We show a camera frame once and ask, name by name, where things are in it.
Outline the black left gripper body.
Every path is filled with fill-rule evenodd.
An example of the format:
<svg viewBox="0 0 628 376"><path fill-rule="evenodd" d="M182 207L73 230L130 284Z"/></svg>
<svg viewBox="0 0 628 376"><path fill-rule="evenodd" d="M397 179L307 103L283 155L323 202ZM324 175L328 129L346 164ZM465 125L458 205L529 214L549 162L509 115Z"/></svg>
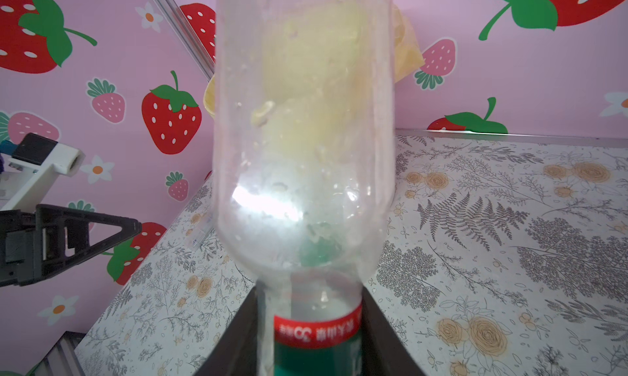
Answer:
<svg viewBox="0 0 628 376"><path fill-rule="evenodd" d="M45 256L44 211L1 211L1 286L47 280Z"/></svg>

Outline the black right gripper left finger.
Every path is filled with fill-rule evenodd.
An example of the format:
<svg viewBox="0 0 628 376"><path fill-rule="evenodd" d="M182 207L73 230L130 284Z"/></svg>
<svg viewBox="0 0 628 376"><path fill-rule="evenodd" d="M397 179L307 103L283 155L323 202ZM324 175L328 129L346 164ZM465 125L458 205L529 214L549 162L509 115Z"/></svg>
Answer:
<svg viewBox="0 0 628 376"><path fill-rule="evenodd" d="M258 374L258 294L253 287L194 376Z"/></svg>

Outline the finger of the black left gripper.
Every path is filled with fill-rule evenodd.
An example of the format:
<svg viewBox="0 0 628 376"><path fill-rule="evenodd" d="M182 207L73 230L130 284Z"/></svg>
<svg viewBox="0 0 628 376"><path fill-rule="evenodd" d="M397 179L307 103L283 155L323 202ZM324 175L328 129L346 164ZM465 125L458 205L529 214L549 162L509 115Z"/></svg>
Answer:
<svg viewBox="0 0 628 376"><path fill-rule="evenodd" d="M39 204L35 210L35 276L52 278L130 240L142 231L134 218Z"/></svg>

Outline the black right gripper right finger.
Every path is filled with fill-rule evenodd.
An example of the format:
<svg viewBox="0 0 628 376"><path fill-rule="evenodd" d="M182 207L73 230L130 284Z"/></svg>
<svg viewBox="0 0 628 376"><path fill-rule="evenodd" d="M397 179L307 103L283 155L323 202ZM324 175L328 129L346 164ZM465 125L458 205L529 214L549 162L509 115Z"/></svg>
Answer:
<svg viewBox="0 0 628 376"><path fill-rule="evenodd" d="M361 345L363 375L425 376L366 287L362 288Z"/></svg>

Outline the clear bottle orange flower label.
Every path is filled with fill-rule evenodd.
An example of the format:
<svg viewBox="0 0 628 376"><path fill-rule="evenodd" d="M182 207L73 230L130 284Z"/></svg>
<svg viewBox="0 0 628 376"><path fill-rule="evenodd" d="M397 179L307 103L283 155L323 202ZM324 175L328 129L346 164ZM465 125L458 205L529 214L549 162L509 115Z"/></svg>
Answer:
<svg viewBox="0 0 628 376"><path fill-rule="evenodd" d="M360 375L395 189L392 0L217 0L214 224L259 375Z"/></svg>

